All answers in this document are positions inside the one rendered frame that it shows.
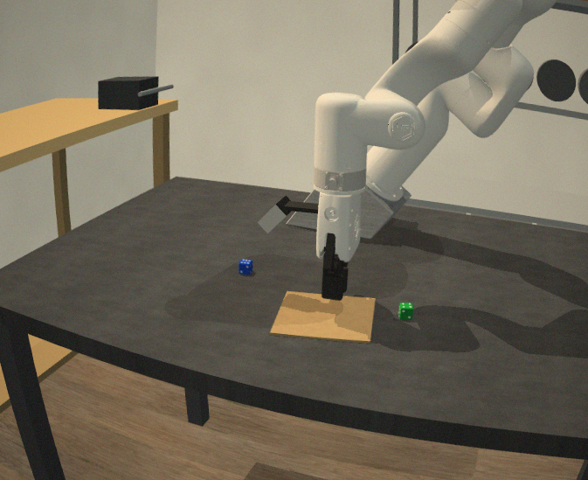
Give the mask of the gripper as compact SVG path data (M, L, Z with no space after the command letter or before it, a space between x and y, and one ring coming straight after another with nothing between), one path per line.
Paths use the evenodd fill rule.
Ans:
M346 267L360 242L359 192L364 192L365 187L358 191L330 191L314 185L314 189L320 192L316 255L323 257L322 298L341 301L347 290Z

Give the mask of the blue die with white pips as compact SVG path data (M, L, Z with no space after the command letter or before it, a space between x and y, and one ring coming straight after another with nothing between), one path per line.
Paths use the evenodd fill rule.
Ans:
M239 263L239 274L250 275L252 272L252 260L241 260Z

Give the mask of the green die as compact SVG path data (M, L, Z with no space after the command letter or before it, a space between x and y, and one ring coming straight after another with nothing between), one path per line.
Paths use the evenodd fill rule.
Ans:
M399 315L400 320L412 320L412 315L413 315L412 303L400 303L398 315Z

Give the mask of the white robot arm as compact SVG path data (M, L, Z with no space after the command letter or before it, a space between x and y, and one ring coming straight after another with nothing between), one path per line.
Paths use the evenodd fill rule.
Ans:
M365 98L317 99L315 186L358 191L367 185L398 201L401 185L446 134L449 111L480 138L502 125L534 77L511 43L557 0L456 1Z

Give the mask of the tan flat mat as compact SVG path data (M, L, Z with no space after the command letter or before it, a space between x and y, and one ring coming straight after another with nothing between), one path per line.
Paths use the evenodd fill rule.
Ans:
M287 291L270 335L369 344L375 299Z

